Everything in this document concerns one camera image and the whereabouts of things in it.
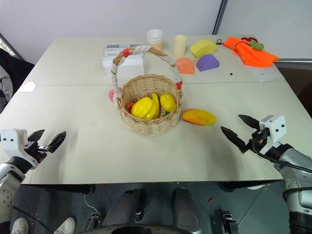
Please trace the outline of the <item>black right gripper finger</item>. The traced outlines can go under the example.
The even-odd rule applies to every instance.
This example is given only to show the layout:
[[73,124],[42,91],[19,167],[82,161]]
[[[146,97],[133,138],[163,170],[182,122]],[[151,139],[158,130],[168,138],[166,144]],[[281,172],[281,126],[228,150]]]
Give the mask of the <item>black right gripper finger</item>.
[[236,147],[238,147],[242,154],[251,149],[250,143],[246,144],[242,139],[238,137],[238,135],[235,132],[223,126],[221,126],[220,128],[223,134],[226,136],[226,138],[230,142],[232,142]]
[[247,115],[238,115],[238,117],[249,127],[260,130],[259,121],[253,117]]

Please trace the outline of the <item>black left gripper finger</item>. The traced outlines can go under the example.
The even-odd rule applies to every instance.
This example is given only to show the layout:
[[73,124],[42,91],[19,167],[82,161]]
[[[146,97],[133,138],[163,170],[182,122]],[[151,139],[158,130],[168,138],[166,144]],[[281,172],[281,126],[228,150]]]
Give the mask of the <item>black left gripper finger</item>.
[[65,138],[66,138],[66,131],[57,134],[53,138],[51,143],[48,145],[47,151],[50,153],[54,153],[57,150],[57,148],[64,142]]
[[29,142],[38,142],[40,140],[41,136],[43,135],[44,131],[45,130],[42,129],[42,130],[37,130],[37,131],[33,132],[32,134],[30,134],[28,136],[28,141]]

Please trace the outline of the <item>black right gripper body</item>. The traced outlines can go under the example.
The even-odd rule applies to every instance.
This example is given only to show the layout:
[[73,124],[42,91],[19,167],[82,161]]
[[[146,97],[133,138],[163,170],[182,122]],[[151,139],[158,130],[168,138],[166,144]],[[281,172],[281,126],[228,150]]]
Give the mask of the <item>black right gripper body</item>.
[[270,130],[264,128],[263,130],[256,131],[252,134],[252,138],[249,139],[250,150],[253,152],[260,152],[262,148],[267,144],[267,138],[270,136]]

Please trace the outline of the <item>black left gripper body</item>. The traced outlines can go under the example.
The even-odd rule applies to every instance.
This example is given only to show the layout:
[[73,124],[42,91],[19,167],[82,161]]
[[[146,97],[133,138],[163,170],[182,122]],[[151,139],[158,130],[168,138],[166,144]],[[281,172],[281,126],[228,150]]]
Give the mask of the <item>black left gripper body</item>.
[[24,150],[31,157],[31,162],[42,162],[47,156],[49,146],[39,146],[36,141],[29,141]]

